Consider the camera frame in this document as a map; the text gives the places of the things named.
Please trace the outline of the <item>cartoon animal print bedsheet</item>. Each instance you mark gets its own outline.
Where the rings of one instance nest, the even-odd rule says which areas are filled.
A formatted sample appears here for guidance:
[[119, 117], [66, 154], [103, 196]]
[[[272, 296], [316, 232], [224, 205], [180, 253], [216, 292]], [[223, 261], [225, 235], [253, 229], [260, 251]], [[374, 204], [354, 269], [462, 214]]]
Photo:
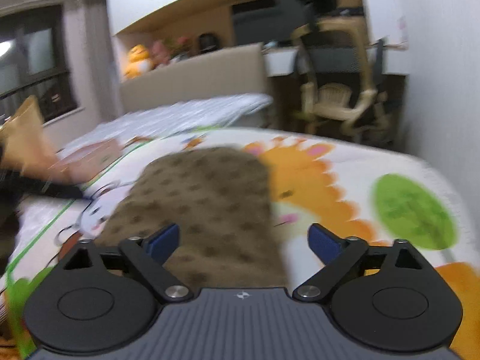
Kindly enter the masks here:
[[21, 317], [27, 297], [71, 245], [100, 233], [150, 162], [220, 147], [245, 151], [267, 167], [269, 207], [290, 287], [320, 267], [307, 244], [311, 224], [373, 245], [407, 239], [462, 303], [464, 317], [451, 347], [462, 359], [479, 357], [479, 234], [460, 195], [427, 163], [318, 136], [255, 128], [113, 137], [123, 153], [85, 186], [92, 204], [36, 197], [21, 203], [16, 250], [1, 278], [1, 315], [13, 334], [1, 345], [3, 359], [32, 353], [35, 346]]

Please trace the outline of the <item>brown dotted corduroy garment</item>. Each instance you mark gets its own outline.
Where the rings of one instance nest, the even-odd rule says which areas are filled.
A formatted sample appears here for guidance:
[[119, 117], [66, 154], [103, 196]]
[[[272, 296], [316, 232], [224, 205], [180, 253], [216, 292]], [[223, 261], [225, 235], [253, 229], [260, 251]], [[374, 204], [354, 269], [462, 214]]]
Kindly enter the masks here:
[[256, 156], [217, 147], [148, 164], [96, 238], [113, 246], [177, 224], [165, 267], [193, 291], [287, 286], [273, 233], [269, 171]]

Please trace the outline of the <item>pink cardboard box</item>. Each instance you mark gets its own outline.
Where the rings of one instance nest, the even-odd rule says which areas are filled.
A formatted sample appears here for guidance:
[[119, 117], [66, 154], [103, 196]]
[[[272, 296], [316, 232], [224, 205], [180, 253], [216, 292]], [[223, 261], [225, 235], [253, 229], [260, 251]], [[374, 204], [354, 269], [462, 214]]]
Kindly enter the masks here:
[[122, 155], [122, 148], [117, 139], [100, 141], [81, 147], [58, 161], [53, 169], [66, 175], [76, 184], [86, 183]]

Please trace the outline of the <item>dark window with railing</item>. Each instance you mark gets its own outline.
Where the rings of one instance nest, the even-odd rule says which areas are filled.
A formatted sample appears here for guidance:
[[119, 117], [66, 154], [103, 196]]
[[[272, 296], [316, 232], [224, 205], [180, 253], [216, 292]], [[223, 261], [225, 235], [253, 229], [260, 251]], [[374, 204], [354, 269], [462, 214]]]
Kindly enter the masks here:
[[64, 45], [64, 10], [40, 7], [1, 18], [1, 121], [29, 96], [48, 122], [78, 108]]

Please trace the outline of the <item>beige curtain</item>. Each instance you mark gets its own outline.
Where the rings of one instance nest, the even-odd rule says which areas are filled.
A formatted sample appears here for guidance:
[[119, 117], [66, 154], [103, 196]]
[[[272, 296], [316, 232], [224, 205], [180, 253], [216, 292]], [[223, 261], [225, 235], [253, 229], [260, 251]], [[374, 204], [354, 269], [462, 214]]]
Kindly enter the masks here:
[[121, 104], [106, 0], [78, 0], [78, 3], [85, 26], [86, 58], [95, 102], [102, 120], [111, 121], [119, 116]]

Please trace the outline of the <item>white quilted mattress pad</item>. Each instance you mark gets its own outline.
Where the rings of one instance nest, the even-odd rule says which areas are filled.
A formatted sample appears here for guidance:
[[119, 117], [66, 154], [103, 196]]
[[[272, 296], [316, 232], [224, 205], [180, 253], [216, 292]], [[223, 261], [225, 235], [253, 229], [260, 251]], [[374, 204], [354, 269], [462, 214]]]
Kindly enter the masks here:
[[213, 128], [266, 128], [273, 121], [272, 106], [273, 99], [267, 94], [239, 94], [130, 112], [69, 142], [60, 155], [108, 139], [125, 144], [134, 137], [171, 137]]

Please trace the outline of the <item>beige mesh office chair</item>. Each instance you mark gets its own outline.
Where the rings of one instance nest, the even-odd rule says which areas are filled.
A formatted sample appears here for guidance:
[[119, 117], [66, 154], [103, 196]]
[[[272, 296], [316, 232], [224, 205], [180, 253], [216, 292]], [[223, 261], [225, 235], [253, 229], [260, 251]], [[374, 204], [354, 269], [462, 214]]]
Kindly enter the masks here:
[[[294, 72], [300, 80], [301, 108], [294, 112], [305, 132], [333, 133], [356, 143], [379, 145], [387, 140], [391, 118], [385, 111], [383, 72], [385, 40], [373, 49], [354, 19], [315, 19], [292, 33], [298, 49]], [[359, 73], [317, 73], [309, 53], [313, 48], [352, 48]]]

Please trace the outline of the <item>yellow duck plush toy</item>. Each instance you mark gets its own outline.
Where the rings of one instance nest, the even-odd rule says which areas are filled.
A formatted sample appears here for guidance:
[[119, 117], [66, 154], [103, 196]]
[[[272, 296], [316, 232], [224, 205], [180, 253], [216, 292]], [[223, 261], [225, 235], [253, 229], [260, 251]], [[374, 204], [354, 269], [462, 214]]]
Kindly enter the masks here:
[[125, 79], [133, 79], [142, 76], [143, 74], [152, 71], [154, 68], [149, 49], [142, 44], [138, 44], [131, 48], [127, 57], [128, 63], [124, 69]]

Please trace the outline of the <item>pink plush toy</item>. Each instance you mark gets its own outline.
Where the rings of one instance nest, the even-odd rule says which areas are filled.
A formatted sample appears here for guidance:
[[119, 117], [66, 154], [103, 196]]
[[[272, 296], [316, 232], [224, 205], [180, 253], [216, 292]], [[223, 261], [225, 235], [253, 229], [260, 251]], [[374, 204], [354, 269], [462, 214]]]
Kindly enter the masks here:
[[160, 40], [154, 41], [151, 47], [151, 60], [154, 68], [168, 66], [170, 59], [171, 54], [168, 47]]

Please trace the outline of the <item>white desk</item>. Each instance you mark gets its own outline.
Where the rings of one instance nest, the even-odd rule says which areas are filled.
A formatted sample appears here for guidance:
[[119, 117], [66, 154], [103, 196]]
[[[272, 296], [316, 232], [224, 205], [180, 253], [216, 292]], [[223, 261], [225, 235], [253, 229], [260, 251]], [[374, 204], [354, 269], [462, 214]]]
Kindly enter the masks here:
[[[359, 73], [360, 62], [352, 48], [313, 48], [309, 50], [317, 73]], [[269, 77], [285, 77], [294, 72], [296, 47], [272, 48], [264, 51], [264, 62]], [[383, 49], [383, 72], [387, 75], [407, 76], [410, 72], [408, 51]]]

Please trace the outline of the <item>beige bed headboard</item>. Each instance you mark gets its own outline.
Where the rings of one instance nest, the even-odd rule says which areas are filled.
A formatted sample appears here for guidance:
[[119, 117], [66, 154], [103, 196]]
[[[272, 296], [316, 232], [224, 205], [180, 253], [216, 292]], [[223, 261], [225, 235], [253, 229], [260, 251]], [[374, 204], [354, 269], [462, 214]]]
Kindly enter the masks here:
[[259, 43], [195, 56], [120, 84], [120, 101], [125, 112], [196, 99], [269, 93], [269, 78]]

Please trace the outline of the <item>potted red flower plant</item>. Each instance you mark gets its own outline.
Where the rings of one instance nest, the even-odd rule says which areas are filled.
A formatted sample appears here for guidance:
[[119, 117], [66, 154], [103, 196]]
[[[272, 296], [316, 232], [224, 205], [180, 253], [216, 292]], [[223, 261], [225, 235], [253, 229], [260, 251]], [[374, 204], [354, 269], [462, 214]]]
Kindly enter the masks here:
[[170, 43], [170, 60], [172, 62], [179, 62], [185, 59], [189, 59], [194, 55], [193, 41], [191, 37], [180, 36], [173, 39]]

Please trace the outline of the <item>black round speaker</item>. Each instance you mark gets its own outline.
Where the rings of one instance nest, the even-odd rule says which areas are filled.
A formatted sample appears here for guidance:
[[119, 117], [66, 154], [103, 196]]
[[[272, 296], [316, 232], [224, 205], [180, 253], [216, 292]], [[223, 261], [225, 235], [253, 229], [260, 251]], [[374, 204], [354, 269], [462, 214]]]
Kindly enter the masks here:
[[221, 48], [221, 40], [215, 33], [203, 33], [198, 36], [199, 54], [217, 51]]

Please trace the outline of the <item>black computer monitor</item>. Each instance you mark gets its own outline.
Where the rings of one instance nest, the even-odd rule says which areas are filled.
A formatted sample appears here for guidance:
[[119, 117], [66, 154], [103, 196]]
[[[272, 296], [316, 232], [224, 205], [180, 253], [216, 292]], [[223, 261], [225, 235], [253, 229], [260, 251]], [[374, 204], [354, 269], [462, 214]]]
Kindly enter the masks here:
[[231, 9], [238, 46], [289, 41], [297, 28], [316, 19], [313, 5], [300, 0], [252, 0]]

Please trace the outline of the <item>white paper on wall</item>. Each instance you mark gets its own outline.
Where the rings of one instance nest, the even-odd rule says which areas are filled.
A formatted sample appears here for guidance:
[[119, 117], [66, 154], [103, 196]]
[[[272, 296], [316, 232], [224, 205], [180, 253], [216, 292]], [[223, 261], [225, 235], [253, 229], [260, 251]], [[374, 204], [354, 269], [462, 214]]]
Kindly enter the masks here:
[[362, 0], [368, 39], [374, 44], [385, 40], [388, 47], [407, 49], [408, 34], [399, 0]]

